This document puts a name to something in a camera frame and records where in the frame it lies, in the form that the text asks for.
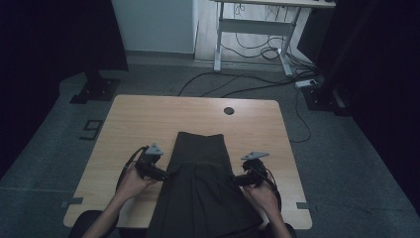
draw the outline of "power strip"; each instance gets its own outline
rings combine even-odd
[[[294,85],[296,88],[301,88],[305,86],[314,86],[317,83],[318,82],[315,79],[309,79],[309,80],[304,80],[304,81],[297,81],[294,83]]]

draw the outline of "wooden table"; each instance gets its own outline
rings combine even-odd
[[[232,107],[232,115],[224,113]],[[271,100],[190,98],[119,95],[115,98],[74,197],[81,204],[69,207],[64,224],[72,226],[85,210],[103,210],[115,192],[122,167],[141,146],[157,143],[164,155],[157,166],[166,169],[176,135],[223,134],[235,175],[242,175],[241,157],[251,151],[267,152],[262,158],[277,182],[285,222],[309,229],[309,210],[277,102]],[[148,227],[161,182],[129,200],[120,213],[119,227]]]

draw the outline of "black skirt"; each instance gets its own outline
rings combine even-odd
[[[259,237],[263,220],[232,182],[223,135],[179,132],[167,171],[147,237]]]

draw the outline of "grey carpet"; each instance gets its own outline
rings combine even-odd
[[[212,68],[130,64],[130,72],[108,71],[121,79],[117,94],[178,94],[192,77]],[[225,73],[251,73],[281,80],[279,72],[223,69]],[[199,96],[232,76],[198,78],[182,96]],[[69,104],[84,83],[84,75],[64,80],[60,97],[37,134],[0,181],[0,237],[65,237],[63,201],[72,198],[95,145],[79,140],[89,119],[104,120],[111,102]],[[207,96],[264,85],[240,78]],[[309,131],[296,114],[293,84],[233,94],[232,98],[276,100],[290,140],[300,141]],[[351,117],[309,111],[297,95],[297,112],[311,131],[311,139],[291,143],[313,227],[298,230],[298,237],[418,237],[420,219],[388,169]]]

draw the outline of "black curtain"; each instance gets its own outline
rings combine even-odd
[[[128,70],[111,1],[0,1],[0,176],[87,68]]]
[[[317,58],[330,98],[339,89],[417,211],[420,210],[420,3],[341,0]]]

